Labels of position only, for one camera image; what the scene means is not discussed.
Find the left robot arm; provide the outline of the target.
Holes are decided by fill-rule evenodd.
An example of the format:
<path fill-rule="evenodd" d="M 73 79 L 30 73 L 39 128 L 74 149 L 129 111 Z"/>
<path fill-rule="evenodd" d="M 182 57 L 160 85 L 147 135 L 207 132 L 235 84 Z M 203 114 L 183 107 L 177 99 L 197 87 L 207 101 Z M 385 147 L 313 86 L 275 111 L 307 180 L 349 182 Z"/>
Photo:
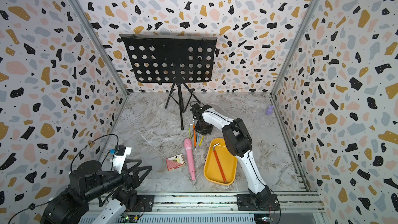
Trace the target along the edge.
<path fill-rule="evenodd" d="M 110 224 L 125 211 L 138 211 L 145 204 L 139 201 L 136 188 L 152 171 L 152 166 L 141 163 L 128 159 L 118 172 L 102 170 L 99 161 L 84 162 L 69 174 L 68 187 L 48 203 L 40 223 L 77 224 L 95 199 L 105 207 L 96 223 Z"/>

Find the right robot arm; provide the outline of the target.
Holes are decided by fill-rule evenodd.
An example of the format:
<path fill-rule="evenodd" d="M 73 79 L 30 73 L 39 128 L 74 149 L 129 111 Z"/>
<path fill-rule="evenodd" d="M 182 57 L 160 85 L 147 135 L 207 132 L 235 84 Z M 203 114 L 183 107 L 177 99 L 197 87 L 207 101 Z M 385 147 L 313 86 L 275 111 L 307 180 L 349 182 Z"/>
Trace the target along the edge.
<path fill-rule="evenodd" d="M 252 138 L 240 118 L 228 118 L 218 113 L 210 105 L 198 103 L 190 107 L 197 124 L 212 125 L 222 131 L 228 152 L 237 158 L 248 183 L 249 194 L 240 195 L 237 201 L 242 211 L 280 210 L 280 201 L 266 185 L 256 165 Z"/>

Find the orange hex key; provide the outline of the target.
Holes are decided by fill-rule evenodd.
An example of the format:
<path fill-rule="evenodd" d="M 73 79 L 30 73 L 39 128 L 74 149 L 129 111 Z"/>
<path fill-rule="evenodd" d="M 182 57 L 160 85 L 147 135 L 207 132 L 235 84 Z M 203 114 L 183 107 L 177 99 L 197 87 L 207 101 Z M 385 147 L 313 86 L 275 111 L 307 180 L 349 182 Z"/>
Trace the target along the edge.
<path fill-rule="evenodd" d="M 193 124 L 193 140 L 194 140 L 194 150 L 197 149 L 197 132 L 195 130 L 195 124 Z"/>

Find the red hex key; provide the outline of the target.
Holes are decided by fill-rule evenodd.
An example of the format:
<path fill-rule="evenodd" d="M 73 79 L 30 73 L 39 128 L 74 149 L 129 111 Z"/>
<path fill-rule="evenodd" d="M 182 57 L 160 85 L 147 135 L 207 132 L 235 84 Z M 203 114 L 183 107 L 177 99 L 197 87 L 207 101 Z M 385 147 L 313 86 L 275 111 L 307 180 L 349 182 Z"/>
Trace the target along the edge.
<path fill-rule="evenodd" d="M 216 162 L 217 162 L 217 165 L 218 165 L 220 174 L 221 174 L 221 176 L 222 176 L 223 183 L 226 184 L 226 183 L 227 183 L 226 176 L 225 176 L 225 174 L 224 174 L 224 171 L 223 171 L 221 162 L 220 162 L 220 160 L 219 160 L 219 157 L 218 157 L 218 154 L 217 154 L 217 151 L 216 151 L 216 147 L 219 146 L 219 145 L 220 145 L 220 143 L 216 143 L 216 144 L 212 147 L 212 150 L 213 150 L 213 154 L 214 154 L 214 157 L 215 157 L 215 159 L 216 159 Z"/>

